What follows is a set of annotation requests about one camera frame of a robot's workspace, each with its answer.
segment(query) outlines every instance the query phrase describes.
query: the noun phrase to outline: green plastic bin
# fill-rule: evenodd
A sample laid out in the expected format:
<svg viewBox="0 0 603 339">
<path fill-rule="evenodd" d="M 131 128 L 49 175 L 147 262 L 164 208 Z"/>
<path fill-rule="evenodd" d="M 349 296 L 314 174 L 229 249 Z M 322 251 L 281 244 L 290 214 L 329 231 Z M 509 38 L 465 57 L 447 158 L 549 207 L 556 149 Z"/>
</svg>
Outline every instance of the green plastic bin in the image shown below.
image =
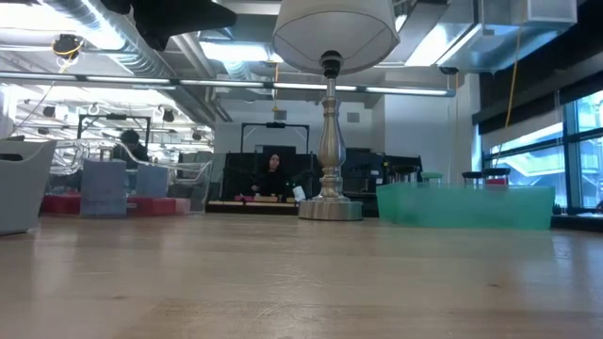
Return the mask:
<svg viewBox="0 0 603 339">
<path fill-rule="evenodd" d="M 555 188 L 398 183 L 377 199 L 380 218 L 402 226 L 547 230 Z"/>
</svg>

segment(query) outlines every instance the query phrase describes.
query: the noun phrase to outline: blue box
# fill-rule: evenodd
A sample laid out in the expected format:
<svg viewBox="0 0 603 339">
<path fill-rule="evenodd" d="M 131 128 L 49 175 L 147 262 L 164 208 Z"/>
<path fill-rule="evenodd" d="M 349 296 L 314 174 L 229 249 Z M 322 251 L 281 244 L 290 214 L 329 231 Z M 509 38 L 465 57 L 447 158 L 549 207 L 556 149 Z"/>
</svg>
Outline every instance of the blue box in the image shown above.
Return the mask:
<svg viewBox="0 0 603 339">
<path fill-rule="evenodd" d="M 124 217 L 127 211 L 125 161 L 84 160 L 80 215 Z"/>
<path fill-rule="evenodd" d="M 158 166 L 139 165 L 136 195 L 145 198 L 166 198 L 170 183 L 170 170 Z"/>
</svg>

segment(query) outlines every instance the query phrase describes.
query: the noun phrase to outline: window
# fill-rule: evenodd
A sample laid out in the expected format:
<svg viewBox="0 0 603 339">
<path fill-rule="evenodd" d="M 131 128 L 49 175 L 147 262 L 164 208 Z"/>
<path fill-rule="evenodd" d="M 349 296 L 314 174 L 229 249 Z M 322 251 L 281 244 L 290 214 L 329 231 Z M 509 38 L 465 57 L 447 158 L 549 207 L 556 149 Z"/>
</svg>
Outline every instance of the window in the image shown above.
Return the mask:
<svg viewBox="0 0 603 339">
<path fill-rule="evenodd" d="M 595 208 L 603 200 L 603 137 L 582 141 L 579 149 L 582 207 Z"/>
<path fill-rule="evenodd" d="M 567 206 L 562 146 L 501 157 L 497 167 L 511 169 L 509 185 L 555 187 L 555 203 Z"/>
<path fill-rule="evenodd" d="M 517 139 L 513 139 L 511 141 L 507 141 L 502 145 L 502 151 L 509 151 L 512 149 L 516 149 L 519 147 L 529 146 L 535 143 L 539 143 L 542 141 L 548 141 L 556 138 L 563 137 L 563 123 L 555 123 L 552 126 L 545 127 L 536 132 L 530 133 L 528 135 L 524 135 L 522 137 L 518 137 Z M 498 153 L 499 146 L 495 146 L 490 150 L 490 153 L 495 154 Z"/>
<path fill-rule="evenodd" d="M 591 212 L 603 202 L 603 90 L 555 111 L 562 112 L 563 122 L 543 115 L 524 121 L 511 135 L 548 127 L 502 146 L 488 144 L 483 165 L 511 169 L 510 185 L 555 187 L 555 203 L 570 214 Z"/>
<path fill-rule="evenodd" d="M 576 100 L 579 132 L 603 127 L 603 90 Z"/>
</svg>

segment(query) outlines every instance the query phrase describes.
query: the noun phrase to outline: ceiling light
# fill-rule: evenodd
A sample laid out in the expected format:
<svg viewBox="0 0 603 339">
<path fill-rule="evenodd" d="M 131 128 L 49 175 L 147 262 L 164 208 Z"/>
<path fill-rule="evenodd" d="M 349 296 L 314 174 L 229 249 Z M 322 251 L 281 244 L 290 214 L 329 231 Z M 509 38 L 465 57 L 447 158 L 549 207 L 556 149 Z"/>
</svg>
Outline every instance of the ceiling light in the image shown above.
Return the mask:
<svg viewBox="0 0 603 339">
<path fill-rule="evenodd" d="M 272 53 L 272 55 L 270 56 L 270 60 L 269 61 L 278 62 L 278 63 L 284 62 L 283 59 L 279 55 L 277 55 L 276 53 Z"/>
<path fill-rule="evenodd" d="M 205 56 L 219 61 L 268 61 L 270 56 L 265 44 L 200 42 Z"/>
<path fill-rule="evenodd" d="M 358 90 L 358 87 L 357 86 L 342 86 L 342 85 L 337 85 L 337 86 L 335 86 L 335 89 L 341 90 L 341 91 L 356 91 L 356 90 Z"/>
<path fill-rule="evenodd" d="M 276 89 L 315 89 L 315 90 L 327 90 L 327 85 L 319 84 L 288 84 L 288 83 L 274 83 Z"/>
<path fill-rule="evenodd" d="M 262 89 L 264 83 L 253 81 L 221 81 L 221 80 L 181 80 L 182 85 L 236 87 L 246 89 Z"/>
<path fill-rule="evenodd" d="M 75 75 L 68 74 L 44 74 L 44 73 L 17 73 L 17 72 L 0 72 L 0 78 L 6 77 L 10 79 L 33 79 L 33 80 L 56 80 L 56 81 L 75 81 Z"/>
<path fill-rule="evenodd" d="M 406 19 L 408 19 L 408 15 L 402 14 L 398 18 L 396 18 L 396 32 L 400 32 L 404 23 L 406 23 Z"/>
<path fill-rule="evenodd" d="M 442 57 L 440 57 L 439 60 L 437 60 L 437 62 L 436 62 L 437 65 L 441 66 L 441 65 L 445 64 L 452 56 L 457 54 L 457 52 L 459 52 L 461 50 L 461 48 L 463 48 L 463 46 L 465 46 L 479 32 L 481 32 L 481 24 L 476 24 L 476 26 L 473 27 L 469 31 L 469 33 L 467 33 L 461 40 L 459 40 L 457 43 L 455 43 L 454 46 L 452 46 L 452 48 L 450 48 Z"/>
<path fill-rule="evenodd" d="M 447 51 L 448 45 L 452 42 L 454 40 L 448 42 L 446 29 L 441 24 L 437 24 L 416 47 L 404 65 L 431 66 Z"/>
<path fill-rule="evenodd" d="M 397 88 L 367 88 L 369 93 L 382 94 L 408 94 L 408 95 L 428 95 L 428 96 L 446 96 L 450 92 L 441 89 L 397 89 Z"/>
<path fill-rule="evenodd" d="M 87 76 L 87 79 L 92 82 L 107 82 L 107 83 L 124 83 L 124 84 L 158 84 L 168 85 L 170 79 L 155 79 L 155 78 L 140 78 L 132 76 Z"/>
</svg>

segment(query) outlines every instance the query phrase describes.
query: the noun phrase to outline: white lamp shade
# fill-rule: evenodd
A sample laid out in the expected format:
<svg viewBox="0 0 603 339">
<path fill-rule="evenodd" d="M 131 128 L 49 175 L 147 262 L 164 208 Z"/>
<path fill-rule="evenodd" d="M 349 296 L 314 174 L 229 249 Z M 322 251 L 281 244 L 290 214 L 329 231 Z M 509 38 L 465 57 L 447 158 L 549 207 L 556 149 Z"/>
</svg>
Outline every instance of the white lamp shade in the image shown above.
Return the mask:
<svg viewBox="0 0 603 339">
<path fill-rule="evenodd" d="M 320 58 L 336 51 L 340 74 L 383 61 L 399 43 L 391 0 L 283 0 L 272 36 L 274 50 L 289 65 L 322 73 Z"/>
</svg>

